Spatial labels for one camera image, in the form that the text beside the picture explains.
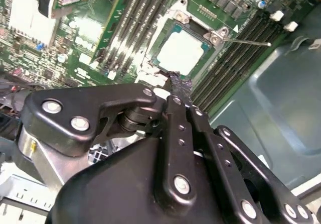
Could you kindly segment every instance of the screw hole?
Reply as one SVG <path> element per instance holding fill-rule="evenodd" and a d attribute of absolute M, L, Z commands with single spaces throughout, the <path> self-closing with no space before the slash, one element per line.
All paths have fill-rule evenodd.
<path fill-rule="evenodd" d="M 153 120 L 153 121 L 150 122 L 150 125 L 151 125 L 153 128 L 156 128 L 159 124 L 160 124 L 160 121 L 159 121 L 159 120 Z"/>
<path fill-rule="evenodd" d="M 231 162 L 230 162 L 230 161 L 225 160 L 225 164 L 226 164 L 228 167 L 231 167 Z"/>

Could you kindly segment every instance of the expansion slot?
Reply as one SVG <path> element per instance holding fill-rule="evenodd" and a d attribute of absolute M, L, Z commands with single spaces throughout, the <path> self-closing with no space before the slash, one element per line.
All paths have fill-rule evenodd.
<path fill-rule="evenodd" d="M 282 27 L 258 12 L 238 39 L 271 42 L 280 35 Z M 202 82 L 193 90 L 192 100 L 204 111 L 209 111 L 233 85 L 242 79 L 266 49 L 237 44 L 230 45 Z"/>

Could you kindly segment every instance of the metal pivot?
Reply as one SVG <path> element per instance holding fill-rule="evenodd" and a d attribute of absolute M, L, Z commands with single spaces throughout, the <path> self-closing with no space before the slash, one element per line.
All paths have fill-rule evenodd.
<path fill-rule="evenodd" d="M 186 215 L 196 201 L 192 129 L 182 100 L 168 96 L 158 153 L 155 197 L 166 213 Z"/>

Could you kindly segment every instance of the blue capacitor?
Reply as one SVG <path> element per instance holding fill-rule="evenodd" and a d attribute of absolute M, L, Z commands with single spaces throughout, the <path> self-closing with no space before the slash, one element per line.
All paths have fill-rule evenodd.
<path fill-rule="evenodd" d="M 36 50 L 37 51 L 41 51 L 43 48 L 45 47 L 45 44 L 44 43 L 40 43 L 36 46 Z"/>

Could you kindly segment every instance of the silver metal bracket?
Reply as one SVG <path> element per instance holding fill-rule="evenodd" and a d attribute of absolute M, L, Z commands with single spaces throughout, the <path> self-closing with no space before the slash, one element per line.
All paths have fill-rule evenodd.
<path fill-rule="evenodd" d="M 56 193 L 73 175 L 89 167 L 88 153 L 81 157 L 65 156 L 31 136 L 24 127 L 18 148 L 32 160 L 45 184 Z"/>

